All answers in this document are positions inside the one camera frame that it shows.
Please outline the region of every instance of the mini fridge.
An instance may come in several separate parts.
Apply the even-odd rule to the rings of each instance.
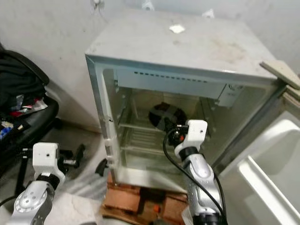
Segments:
[[[174,25],[183,31],[171,31]],[[266,205],[252,180],[243,176],[240,164],[255,165],[257,170],[264,167],[259,162],[265,157],[255,160],[267,149],[264,132],[269,134],[274,123],[283,119],[293,124],[291,136],[283,143],[299,150],[298,90],[289,86],[292,91],[286,91],[286,79],[260,66],[276,59],[242,22],[129,9],[108,23],[86,51],[86,61],[116,184],[185,192],[182,174],[163,154],[165,132],[150,119],[150,112],[162,104],[180,109],[187,119],[207,121],[201,153],[229,190],[229,210],[239,209],[234,193],[243,193],[244,186],[251,190],[247,195],[257,197],[255,204]],[[270,132],[276,141],[289,134],[281,129]],[[257,139],[266,145],[264,149],[253,145]],[[284,155],[284,144],[279,146],[278,154]],[[174,156],[172,147],[168,151]],[[278,160],[277,155],[270,157],[274,164]],[[271,173],[264,175],[272,182]],[[239,210],[255,209],[255,204],[244,204]],[[266,210],[274,215],[273,209]],[[251,221],[251,216],[240,213],[229,222]]]

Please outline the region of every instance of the vent grille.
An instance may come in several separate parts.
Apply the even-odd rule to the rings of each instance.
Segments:
[[[192,82],[200,82],[200,83],[208,83],[207,81],[197,80],[197,79],[189,79],[184,77],[175,77],[175,76],[165,76],[165,75],[158,75],[158,74],[149,74],[149,73],[143,73],[143,72],[134,72],[135,74],[143,75],[143,76],[155,76],[155,77],[161,77],[166,79],[173,79],[173,80],[182,80],[182,81],[192,81]]]

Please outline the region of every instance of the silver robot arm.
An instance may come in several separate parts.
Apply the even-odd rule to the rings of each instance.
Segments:
[[[58,169],[59,145],[36,143],[33,146],[35,178],[15,200],[7,225],[42,225],[51,211],[55,189],[65,181]]]
[[[189,120],[184,128],[178,126],[173,136],[171,138],[168,137],[169,144],[170,139],[175,146],[176,138],[184,138],[183,142],[177,143],[175,155],[182,160],[182,168],[211,195],[208,196],[199,185],[195,184],[186,175],[184,176],[194,225],[226,225],[227,222],[223,212],[224,202],[221,202],[219,189],[214,182],[214,172],[204,156],[199,153],[200,145],[205,139],[206,129],[207,122],[203,120]]]

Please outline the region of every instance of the wire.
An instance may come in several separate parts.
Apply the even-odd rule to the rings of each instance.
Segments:
[[[17,195],[14,195],[14,196],[11,196],[11,197],[9,197],[9,198],[3,200],[2,202],[0,202],[0,207],[1,207],[2,205],[4,205],[5,203],[9,202],[10,200],[13,200],[13,199],[15,199],[15,198],[17,198],[17,197],[18,197]]]
[[[216,173],[214,172],[214,176],[215,176],[215,179],[217,181],[217,185],[219,187],[219,190],[220,190],[220,195],[221,195],[221,199],[222,199],[222,208],[223,208],[223,212],[224,212],[224,215],[226,215],[226,204],[225,204],[225,196],[224,196],[224,191],[223,191],[223,188],[222,188],[222,185],[220,183],[220,180],[218,178],[218,176],[216,175]]]
[[[211,194],[198,182],[196,181],[187,171],[185,171],[180,165],[178,165],[174,159],[171,158],[171,156],[169,155],[169,153],[167,152],[167,149],[166,149],[166,142],[167,142],[167,139],[168,139],[168,136],[174,132],[175,129],[171,129],[169,130],[169,132],[165,135],[165,138],[164,138],[164,141],[163,141],[163,151],[164,151],[164,154],[165,156],[168,158],[168,160],[174,165],[176,166],[177,169],[179,169],[181,172],[183,172],[192,182],[194,182],[213,202],[214,204],[216,205],[217,209],[220,211],[220,214],[221,216],[223,217],[223,219],[225,220],[226,224],[227,223],[227,219],[226,219],[226,215],[224,213],[224,211],[222,210],[221,206],[219,205],[219,203],[214,199],[213,196],[211,196]]]

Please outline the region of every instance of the refrigerator top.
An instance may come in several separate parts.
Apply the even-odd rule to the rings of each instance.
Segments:
[[[180,24],[179,34],[169,28]],[[259,63],[274,56],[242,22],[128,9],[108,23],[87,50],[99,61],[152,69],[217,72],[217,78],[271,83]]]

